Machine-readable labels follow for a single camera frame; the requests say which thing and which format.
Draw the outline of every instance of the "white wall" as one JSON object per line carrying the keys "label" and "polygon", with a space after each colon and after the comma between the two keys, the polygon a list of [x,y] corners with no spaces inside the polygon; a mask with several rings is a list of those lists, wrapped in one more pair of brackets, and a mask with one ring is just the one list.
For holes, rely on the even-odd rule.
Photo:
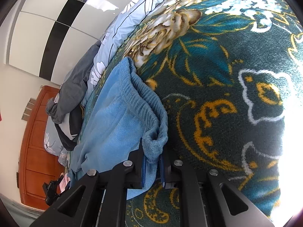
{"label": "white wall", "polygon": [[16,172],[26,121],[22,114],[41,85],[59,88],[47,80],[0,62],[0,193],[21,203]]}

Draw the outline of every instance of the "overexposed window light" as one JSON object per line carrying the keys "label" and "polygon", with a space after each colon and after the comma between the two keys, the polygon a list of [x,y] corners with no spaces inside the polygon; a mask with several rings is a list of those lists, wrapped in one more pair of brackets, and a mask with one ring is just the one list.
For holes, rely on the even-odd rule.
{"label": "overexposed window light", "polygon": [[96,9],[102,9],[103,12],[118,9],[118,7],[107,0],[87,0],[86,4]]}

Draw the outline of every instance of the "dark green floral blanket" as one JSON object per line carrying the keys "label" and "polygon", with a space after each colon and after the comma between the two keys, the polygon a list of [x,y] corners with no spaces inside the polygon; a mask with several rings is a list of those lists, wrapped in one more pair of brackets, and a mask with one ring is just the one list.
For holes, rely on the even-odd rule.
{"label": "dark green floral blanket", "polygon": [[[284,0],[165,0],[120,47],[85,119],[131,57],[167,110],[167,145],[195,168],[220,170],[284,225],[298,207],[291,199],[302,199],[290,171],[302,151],[302,30]],[[128,201],[125,226],[178,226],[178,202],[156,180]]]}

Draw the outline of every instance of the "gray clothing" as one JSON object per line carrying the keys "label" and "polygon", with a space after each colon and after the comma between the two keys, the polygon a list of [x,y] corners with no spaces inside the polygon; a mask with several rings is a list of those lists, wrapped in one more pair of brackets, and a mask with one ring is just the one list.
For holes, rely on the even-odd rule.
{"label": "gray clothing", "polygon": [[46,113],[51,116],[54,123],[61,124],[65,115],[71,112],[85,96],[89,74],[94,65],[93,60],[100,45],[101,41],[98,40],[78,61],[69,78],[61,86],[58,103],[54,102],[54,98],[48,100]]}

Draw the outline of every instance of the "headboard panel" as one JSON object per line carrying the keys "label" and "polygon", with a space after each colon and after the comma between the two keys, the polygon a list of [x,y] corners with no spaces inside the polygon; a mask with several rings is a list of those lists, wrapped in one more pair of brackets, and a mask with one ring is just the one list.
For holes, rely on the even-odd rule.
{"label": "headboard panel", "polygon": [[47,122],[45,112],[47,100],[55,97],[59,89],[44,86],[40,91],[34,108],[27,122],[19,161],[19,190],[21,202],[25,205],[46,210],[44,182],[56,180],[64,167],[59,164],[58,157],[44,149],[44,133]]}

